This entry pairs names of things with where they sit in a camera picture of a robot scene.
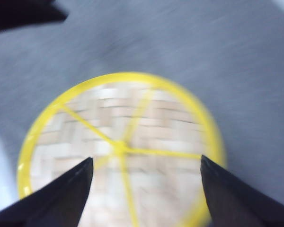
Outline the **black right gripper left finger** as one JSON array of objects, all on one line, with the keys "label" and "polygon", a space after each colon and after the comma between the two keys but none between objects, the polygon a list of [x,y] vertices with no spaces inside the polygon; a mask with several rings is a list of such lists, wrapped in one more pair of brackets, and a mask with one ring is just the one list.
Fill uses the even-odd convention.
[{"label": "black right gripper left finger", "polygon": [[86,158],[48,185],[0,211],[0,227],[76,227],[93,177]]}]

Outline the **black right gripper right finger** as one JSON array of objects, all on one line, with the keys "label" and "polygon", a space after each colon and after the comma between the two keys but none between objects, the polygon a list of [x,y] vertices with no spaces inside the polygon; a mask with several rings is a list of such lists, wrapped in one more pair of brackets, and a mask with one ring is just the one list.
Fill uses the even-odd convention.
[{"label": "black right gripper right finger", "polygon": [[284,205],[201,157],[206,203],[215,227],[284,227]]}]

